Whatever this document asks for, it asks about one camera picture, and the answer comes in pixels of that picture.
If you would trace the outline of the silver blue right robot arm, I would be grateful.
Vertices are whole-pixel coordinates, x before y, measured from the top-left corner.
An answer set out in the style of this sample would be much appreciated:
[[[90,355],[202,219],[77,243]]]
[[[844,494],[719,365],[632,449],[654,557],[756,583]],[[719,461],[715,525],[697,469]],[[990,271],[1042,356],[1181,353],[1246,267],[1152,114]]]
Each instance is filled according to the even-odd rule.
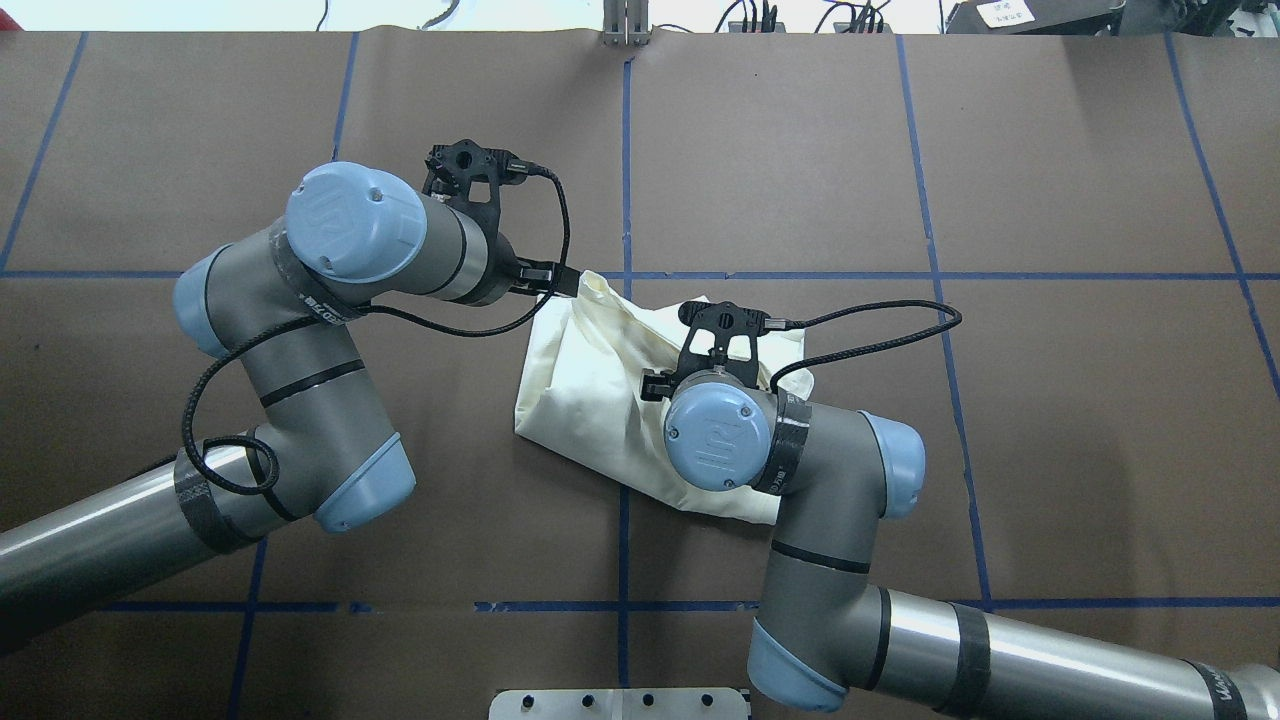
[[[963,283],[928,340],[815,373],[918,429],[870,577],[1238,676],[1277,662],[1277,396],[1215,283]]]

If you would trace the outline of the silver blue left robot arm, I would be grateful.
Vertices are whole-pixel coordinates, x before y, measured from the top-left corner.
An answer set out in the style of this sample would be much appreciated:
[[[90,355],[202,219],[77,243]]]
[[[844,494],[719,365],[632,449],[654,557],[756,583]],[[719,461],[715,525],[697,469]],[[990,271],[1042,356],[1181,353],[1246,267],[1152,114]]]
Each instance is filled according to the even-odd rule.
[[[416,478],[349,324],[371,315],[463,338],[378,304],[398,292],[539,307],[577,292],[570,237],[554,260],[500,232],[500,191],[549,168],[465,138],[436,145],[416,190],[356,161],[307,172],[268,228],[183,272],[182,331],[211,357],[180,411],[180,446],[131,479],[3,533],[3,652],[312,518],[346,533],[403,503]]]

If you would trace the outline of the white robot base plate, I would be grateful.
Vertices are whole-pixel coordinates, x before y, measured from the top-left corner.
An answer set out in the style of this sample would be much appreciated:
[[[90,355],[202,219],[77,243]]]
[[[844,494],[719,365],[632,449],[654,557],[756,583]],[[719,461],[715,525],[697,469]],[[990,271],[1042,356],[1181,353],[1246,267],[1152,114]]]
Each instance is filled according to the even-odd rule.
[[[753,719],[751,694],[731,687],[512,689],[489,719]]]

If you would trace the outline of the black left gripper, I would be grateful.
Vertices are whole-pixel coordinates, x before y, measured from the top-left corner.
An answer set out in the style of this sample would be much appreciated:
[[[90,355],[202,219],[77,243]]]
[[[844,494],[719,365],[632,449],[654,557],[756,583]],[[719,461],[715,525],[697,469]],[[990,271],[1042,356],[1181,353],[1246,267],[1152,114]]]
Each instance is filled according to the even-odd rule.
[[[500,233],[500,188],[525,182],[531,163],[504,149],[486,149],[470,138],[438,143],[425,156],[428,176],[422,191],[474,220],[486,241],[506,261],[517,259]],[[581,272],[564,263],[518,258],[515,292],[530,297],[576,297]]]

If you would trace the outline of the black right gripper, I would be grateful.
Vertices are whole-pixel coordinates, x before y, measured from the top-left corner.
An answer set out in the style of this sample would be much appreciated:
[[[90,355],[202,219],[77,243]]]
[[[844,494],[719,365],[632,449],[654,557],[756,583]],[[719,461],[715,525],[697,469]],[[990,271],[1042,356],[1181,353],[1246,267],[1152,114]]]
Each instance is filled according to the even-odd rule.
[[[788,331],[791,322],[773,318],[758,309],[732,302],[686,301],[678,306],[678,320],[687,327],[676,369],[646,369],[640,382],[640,400],[658,402],[672,398],[678,386],[699,372],[727,374],[751,389],[759,389],[758,340],[772,331]],[[733,359],[730,345],[748,341],[748,356]]]

